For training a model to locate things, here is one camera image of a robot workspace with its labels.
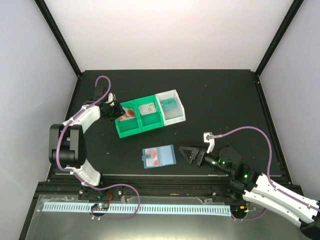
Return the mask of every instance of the black work surface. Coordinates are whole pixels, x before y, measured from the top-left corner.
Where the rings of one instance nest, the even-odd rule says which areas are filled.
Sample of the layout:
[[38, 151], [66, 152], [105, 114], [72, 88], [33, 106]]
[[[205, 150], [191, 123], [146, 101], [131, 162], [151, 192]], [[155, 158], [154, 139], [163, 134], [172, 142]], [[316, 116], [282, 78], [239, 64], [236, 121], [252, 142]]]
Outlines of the black work surface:
[[[72, 113], [94, 93], [96, 78], [111, 79], [111, 92], [119, 102], [176, 89], [184, 106], [186, 121], [119, 138], [114, 122], [100, 119], [85, 133], [87, 158], [104, 175], [220, 175], [206, 166], [189, 165], [179, 146], [200, 145], [203, 133], [226, 133], [241, 126], [254, 126], [269, 136], [268, 127], [250, 70], [87, 70]], [[107, 86], [101, 79], [99, 85]], [[176, 165], [144, 169], [142, 149], [174, 145]], [[268, 145], [254, 130], [242, 130], [215, 141], [213, 152], [232, 146], [244, 163], [266, 173]], [[271, 174], [280, 175], [273, 150]]]

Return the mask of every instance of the cable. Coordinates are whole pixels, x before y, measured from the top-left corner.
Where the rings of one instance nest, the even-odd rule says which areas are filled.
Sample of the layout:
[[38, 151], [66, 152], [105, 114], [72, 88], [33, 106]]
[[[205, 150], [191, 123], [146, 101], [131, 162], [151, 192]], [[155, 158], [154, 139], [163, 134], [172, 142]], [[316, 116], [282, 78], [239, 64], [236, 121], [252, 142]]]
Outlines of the cable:
[[231, 131], [229, 131], [229, 132], [227, 132], [227, 133], [224, 133], [224, 134], [221, 134], [221, 135], [212, 136], [212, 138], [214, 138], [214, 139], [222, 138], [222, 137], [228, 136], [228, 135], [230, 135], [230, 134], [233, 134], [233, 133], [235, 133], [235, 132], [238, 132], [238, 131], [244, 130], [244, 129], [252, 129], [252, 130], [258, 131], [259, 133], [261, 133], [261, 134], [264, 136], [264, 138], [265, 138], [265, 140], [266, 140], [266, 142], [267, 142], [267, 144], [268, 144], [268, 147], [269, 147], [269, 160], [268, 160], [268, 166], [267, 166], [267, 170], [266, 170], [266, 176], [267, 176], [267, 178], [268, 178], [268, 181], [269, 181], [270, 185], [271, 185], [274, 189], [276, 189], [277, 191], [279, 191], [280, 193], [286, 195], [287, 197], [289, 197], [289, 198], [291, 198], [291, 199], [293, 199], [293, 200], [296, 200], [297, 202], [299, 202], [299, 203], [307, 206], [308, 208], [311, 208], [311, 209], [313, 209], [313, 210], [316, 210], [316, 211], [320, 212], [320, 209], [319, 209], [319, 208], [316, 208], [316, 207], [314, 207], [314, 206], [309, 205], [308, 203], [306, 203], [306, 202], [304, 202], [304, 201], [301, 201], [300, 199], [298, 199], [298, 198], [290, 195], [289, 193], [286, 193], [285, 191], [283, 191], [283, 190], [281, 190], [281, 189], [278, 189], [278, 188], [276, 187], [276, 185], [273, 184], [273, 182], [271, 181], [271, 178], [270, 178], [270, 168], [271, 168], [271, 161], [272, 161], [272, 147], [271, 147], [271, 142], [270, 142], [268, 136], [267, 136], [261, 129], [259, 129], [259, 128], [257, 128], [257, 127], [254, 127], [254, 126], [241, 126], [241, 127], [238, 127], [238, 128], [236, 128], [236, 129], [234, 129], [234, 130], [231, 130]]
[[267, 209], [265, 208], [264, 211], [259, 215], [256, 216], [254, 218], [250, 218], [250, 219], [244, 219], [244, 218], [235, 218], [235, 216], [231, 213], [231, 217], [235, 220], [235, 221], [241, 221], [241, 222], [252, 222], [255, 220], [258, 220], [260, 218], [262, 218], [265, 214], [267, 213]]
[[[107, 91], [105, 92], [105, 94], [100, 97], [97, 101], [91, 103], [89, 106], [86, 107], [86, 109], [89, 109], [89, 108], [92, 108], [94, 107], [97, 103], [99, 103], [100, 101], [102, 101], [109, 93], [110, 89], [111, 89], [111, 81], [110, 79], [107, 77], [107, 76], [104, 76], [104, 75], [101, 75], [99, 76], [96, 80], [95, 80], [95, 84], [94, 84], [94, 87], [97, 86], [98, 82], [100, 79], [102, 78], [105, 78], [107, 79], [108, 81], [108, 89]], [[118, 218], [118, 217], [100, 217], [100, 219], [106, 219], [106, 220], [116, 220], [116, 221], [122, 221], [122, 220], [128, 220], [128, 219], [131, 219], [133, 218], [139, 208], [140, 208], [140, 195], [137, 191], [137, 189], [135, 189], [133, 186], [131, 185], [128, 185], [128, 184], [114, 184], [114, 185], [111, 185], [111, 186], [107, 186], [107, 187], [95, 187], [91, 184], [89, 184], [88, 182], [85, 182], [81, 177], [79, 177], [74, 171], [72, 171], [71, 169], [65, 169], [61, 166], [60, 164], [60, 158], [59, 158], [59, 155], [60, 155], [60, 148], [61, 148], [61, 145], [62, 145], [62, 140], [64, 138], [64, 135], [65, 135], [65, 132], [67, 131], [67, 128], [69, 127], [69, 125], [74, 122], [83, 112], [85, 111], [85, 109], [80, 109], [80, 111], [78, 111], [72, 118], [70, 118], [70, 120], [65, 124], [65, 126], [63, 127], [62, 131], [61, 131], [61, 134], [59, 136], [59, 139], [58, 139], [58, 143], [57, 143], [57, 146], [56, 146], [56, 165], [58, 166], [58, 168], [63, 171], [63, 172], [70, 172], [70, 174], [74, 175], [83, 185], [86, 185], [94, 190], [97, 190], [97, 191], [105, 191], [107, 189], [111, 189], [111, 188], [115, 188], [115, 187], [127, 187], [127, 188], [130, 188], [132, 189], [137, 197], [138, 197], [138, 206], [136, 207], [136, 210], [134, 211], [134, 213], [130, 216], [127, 216], [127, 217], [123, 217], [123, 218]]]

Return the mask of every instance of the gray wall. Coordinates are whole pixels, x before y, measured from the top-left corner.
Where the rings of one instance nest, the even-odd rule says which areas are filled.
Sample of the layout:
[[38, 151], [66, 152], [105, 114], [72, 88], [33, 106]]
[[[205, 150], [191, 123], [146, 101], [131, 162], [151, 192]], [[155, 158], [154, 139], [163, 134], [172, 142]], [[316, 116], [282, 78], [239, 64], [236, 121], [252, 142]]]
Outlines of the gray wall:
[[320, 1], [306, 0], [261, 75], [295, 184], [320, 199]]
[[18, 239], [76, 76], [33, 0], [0, 7], [0, 233]]

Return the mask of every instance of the black table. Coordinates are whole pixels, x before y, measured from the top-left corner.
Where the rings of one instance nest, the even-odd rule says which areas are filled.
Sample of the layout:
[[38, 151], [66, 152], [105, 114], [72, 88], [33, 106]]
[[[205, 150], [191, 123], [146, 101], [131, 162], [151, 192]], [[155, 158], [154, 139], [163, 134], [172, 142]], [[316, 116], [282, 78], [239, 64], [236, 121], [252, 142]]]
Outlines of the black table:
[[[72, 113], [94, 93], [96, 78], [111, 79], [111, 91], [120, 102], [176, 89], [186, 121], [148, 132], [119, 138], [115, 123], [100, 119], [85, 133], [87, 158], [104, 175], [212, 176], [206, 166], [189, 165], [179, 146], [203, 145], [203, 133], [223, 134], [241, 126], [254, 126], [269, 136], [255, 75], [250, 70], [87, 70], [83, 73]], [[101, 79], [99, 85], [107, 86]], [[144, 169], [142, 149], [174, 145], [176, 165]], [[266, 173], [268, 145], [254, 130], [242, 130], [216, 140], [214, 152], [230, 145], [242, 161]], [[281, 175], [273, 150], [271, 174]]]

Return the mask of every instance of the white backdrop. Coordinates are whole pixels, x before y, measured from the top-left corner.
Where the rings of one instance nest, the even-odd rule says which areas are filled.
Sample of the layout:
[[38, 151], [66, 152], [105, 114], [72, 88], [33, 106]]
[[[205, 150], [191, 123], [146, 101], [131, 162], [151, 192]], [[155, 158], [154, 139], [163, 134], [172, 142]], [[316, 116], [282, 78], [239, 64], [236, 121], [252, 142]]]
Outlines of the white backdrop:
[[81, 71], [258, 67], [293, 0], [46, 0]]

